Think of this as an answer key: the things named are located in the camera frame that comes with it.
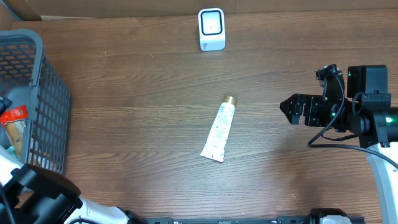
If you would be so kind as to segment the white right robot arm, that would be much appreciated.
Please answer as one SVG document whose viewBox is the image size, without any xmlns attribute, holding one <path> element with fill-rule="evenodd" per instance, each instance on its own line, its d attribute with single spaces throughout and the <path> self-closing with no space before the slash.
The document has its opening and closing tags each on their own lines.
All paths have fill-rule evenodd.
<svg viewBox="0 0 398 224">
<path fill-rule="evenodd" d="M 346 96 L 339 81 L 324 83 L 322 95 L 293 94 L 280 104 L 290 124 L 320 127 L 308 147 L 340 148 L 366 154 L 376 182 L 382 219 L 397 223 L 397 108 L 378 90 Z"/>
</svg>

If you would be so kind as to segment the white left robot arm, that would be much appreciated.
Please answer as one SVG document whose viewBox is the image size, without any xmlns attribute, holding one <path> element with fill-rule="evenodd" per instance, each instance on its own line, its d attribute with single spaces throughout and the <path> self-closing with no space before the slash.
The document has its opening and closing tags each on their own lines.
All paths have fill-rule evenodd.
<svg viewBox="0 0 398 224">
<path fill-rule="evenodd" d="M 16 160 L 1 148 L 1 223 L 147 223 L 130 210 L 81 196 L 53 170 Z"/>
</svg>

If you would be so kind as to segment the orange brown snack packet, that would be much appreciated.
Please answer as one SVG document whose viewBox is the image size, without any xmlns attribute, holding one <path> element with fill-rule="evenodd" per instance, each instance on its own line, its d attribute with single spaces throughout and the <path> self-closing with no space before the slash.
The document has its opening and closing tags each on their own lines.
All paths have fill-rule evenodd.
<svg viewBox="0 0 398 224">
<path fill-rule="evenodd" d="M 18 159 L 22 154 L 22 137 L 28 116 L 26 105 L 8 110 L 1 115 L 1 124 Z"/>
</svg>

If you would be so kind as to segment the white tube gold cap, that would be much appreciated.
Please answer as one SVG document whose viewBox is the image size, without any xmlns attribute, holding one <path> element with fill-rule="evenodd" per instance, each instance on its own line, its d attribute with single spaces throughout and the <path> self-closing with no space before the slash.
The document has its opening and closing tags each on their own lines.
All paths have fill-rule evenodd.
<svg viewBox="0 0 398 224">
<path fill-rule="evenodd" d="M 211 126 L 206 143 L 200 155 L 217 162 L 224 162 L 225 147 L 236 110 L 237 100 L 225 96 L 220 104 L 214 122 Z"/>
</svg>

